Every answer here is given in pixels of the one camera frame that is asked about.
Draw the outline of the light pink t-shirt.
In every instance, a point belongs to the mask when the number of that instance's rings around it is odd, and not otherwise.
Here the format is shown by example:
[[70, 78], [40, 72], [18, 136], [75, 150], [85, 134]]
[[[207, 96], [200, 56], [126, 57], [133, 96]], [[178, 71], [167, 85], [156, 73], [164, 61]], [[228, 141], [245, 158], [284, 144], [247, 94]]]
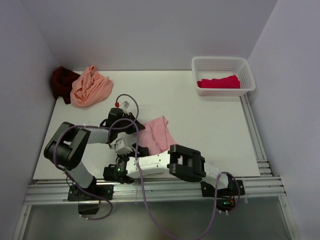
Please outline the light pink t-shirt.
[[168, 129], [168, 120], [160, 116], [144, 125], [145, 129], [139, 133], [139, 146], [148, 148], [149, 155], [158, 155], [170, 149], [177, 142]]

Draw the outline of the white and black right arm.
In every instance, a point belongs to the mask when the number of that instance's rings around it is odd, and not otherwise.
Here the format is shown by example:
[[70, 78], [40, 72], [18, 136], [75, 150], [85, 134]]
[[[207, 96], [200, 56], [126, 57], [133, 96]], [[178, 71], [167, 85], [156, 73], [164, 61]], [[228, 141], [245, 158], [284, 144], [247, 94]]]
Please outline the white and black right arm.
[[162, 153], [150, 155], [147, 147], [134, 143], [128, 153], [121, 155], [119, 147], [116, 147], [115, 151], [115, 164], [109, 164], [103, 170], [105, 181], [131, 184], [140, 177], [139, 170], [142, 170], [144, 177], [170, 174], [185, 182], [200, 183], [203, 197], [228, 198], [245, 195], [241, 180], [235, 180], [220, 172], [217, 167], [206, 163], [198, 150], [173, 144]]

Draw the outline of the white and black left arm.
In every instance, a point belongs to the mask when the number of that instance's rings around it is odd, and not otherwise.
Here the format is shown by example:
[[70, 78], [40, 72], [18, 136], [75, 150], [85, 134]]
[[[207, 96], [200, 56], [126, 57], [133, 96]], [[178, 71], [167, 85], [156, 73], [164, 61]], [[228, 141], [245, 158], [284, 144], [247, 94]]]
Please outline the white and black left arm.
[[115, 142], [114, 150], [117, 155], [115, 164], [105, 167], [103, 178], [106, 181], [121, 184], [132, 183], [134, 179], [127, 174], [129, 157], [148, 156], [149, 150], [138, 144], [128, 146], [119, 144], [120, 133], [132, 135], [144, 131], [146, 127], [141, 124], [131, 112], [124, 108], [113, 107], [99, 126], [80, 126], [70, 122], [63, 122], [50, 141], [47, 143], [43, 155], [50, 160], [57, 169], [63, 171], [74, 183], [70, 187], [73, 194], [83, 200], [105, 197], [107, 190], [97, 185], [97, 179], [87, 170], [82, 158], [89, 144], [108, 144]]

